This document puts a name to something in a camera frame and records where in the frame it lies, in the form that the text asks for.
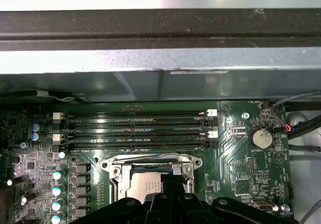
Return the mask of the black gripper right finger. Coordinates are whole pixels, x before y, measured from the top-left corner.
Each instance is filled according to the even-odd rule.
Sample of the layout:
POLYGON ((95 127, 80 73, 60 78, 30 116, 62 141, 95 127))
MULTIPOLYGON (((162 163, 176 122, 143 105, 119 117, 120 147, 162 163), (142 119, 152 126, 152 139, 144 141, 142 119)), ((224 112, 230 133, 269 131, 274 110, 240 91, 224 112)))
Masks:
POLYGON ((297 223, 292 218, 278 217, 228 197, 218 197, 212 204, 187 193, 183 175, 173 176, 173 206, 179 208, 185 223, 297 223))

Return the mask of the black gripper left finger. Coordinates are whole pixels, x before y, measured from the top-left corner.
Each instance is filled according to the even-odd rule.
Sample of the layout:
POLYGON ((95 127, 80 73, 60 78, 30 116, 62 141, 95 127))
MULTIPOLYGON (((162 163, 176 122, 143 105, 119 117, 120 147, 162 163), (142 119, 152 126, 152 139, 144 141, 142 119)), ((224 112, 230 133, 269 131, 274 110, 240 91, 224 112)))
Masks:
POLYGON ((73 223, 171 223, 174 175, 160 176, 163 191, 141 203, 126 197, 73 221, 73 223))

